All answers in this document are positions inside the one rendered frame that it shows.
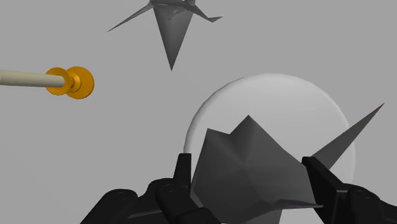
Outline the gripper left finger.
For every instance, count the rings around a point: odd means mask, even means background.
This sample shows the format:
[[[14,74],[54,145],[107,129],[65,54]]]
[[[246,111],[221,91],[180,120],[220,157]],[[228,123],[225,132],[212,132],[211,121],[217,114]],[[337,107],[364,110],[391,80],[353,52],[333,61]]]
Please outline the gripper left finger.
[[[152,181],[140,197],[129,189],[105,193],[80,224],[221,224],[190,197],[192,155],[178,155],[172,178]]]

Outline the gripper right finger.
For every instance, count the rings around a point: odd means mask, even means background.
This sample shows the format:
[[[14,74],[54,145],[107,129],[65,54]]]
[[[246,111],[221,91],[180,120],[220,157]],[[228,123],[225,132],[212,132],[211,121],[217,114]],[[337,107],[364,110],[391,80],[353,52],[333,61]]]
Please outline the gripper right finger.
[[[397,224],[397,206],[362,186],[343,183],[315,157],[303,157],[324,224]]]

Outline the grey paper crane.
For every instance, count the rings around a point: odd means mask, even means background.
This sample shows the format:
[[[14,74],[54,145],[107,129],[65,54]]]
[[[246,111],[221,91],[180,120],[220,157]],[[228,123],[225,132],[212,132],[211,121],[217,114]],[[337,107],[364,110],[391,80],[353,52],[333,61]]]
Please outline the grey paper crane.
[[[330,170],[371,119],[365,116],[311,157]],[[221,224],[320,206],[302,160],[284,150],[251,117],[229,134],[207,131],[197,167],[191,171],[190,197]]]
[[[193,15],[215,22],[221,17],[208,17],[196,0],[148,0],[148,3],[109,31],[131,21],[143,13],[153,10],[164,45],[170,70],[173,70]]]

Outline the white round plate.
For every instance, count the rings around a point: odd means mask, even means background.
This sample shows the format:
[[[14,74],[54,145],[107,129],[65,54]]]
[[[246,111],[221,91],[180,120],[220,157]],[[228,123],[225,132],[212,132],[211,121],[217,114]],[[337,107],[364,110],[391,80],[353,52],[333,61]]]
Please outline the white round plate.
[[[333,99],[308,81],[285,74],[241,78],[213,93],[193,117],[184,145],[184,152],[192,155],[192,171],[208,130],[229,134],[247,117],[297,160],[312,155],[349,126]],[[303,208],[303,214],[320,224],[312,208]],[[239,224],[284,220],[278,210]]]

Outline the cream rod with orange discs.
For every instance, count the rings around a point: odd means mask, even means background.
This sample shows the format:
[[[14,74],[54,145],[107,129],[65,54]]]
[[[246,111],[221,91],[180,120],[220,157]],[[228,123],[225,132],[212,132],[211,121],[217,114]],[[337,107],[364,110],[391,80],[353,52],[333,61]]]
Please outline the cream rod with orange discs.
[[[69,69],[53,67],[45,74],[0,70],[0,85],[44,87],[53,95],[84,99],[93,92],[95,81],[88,69],[74,66]]]

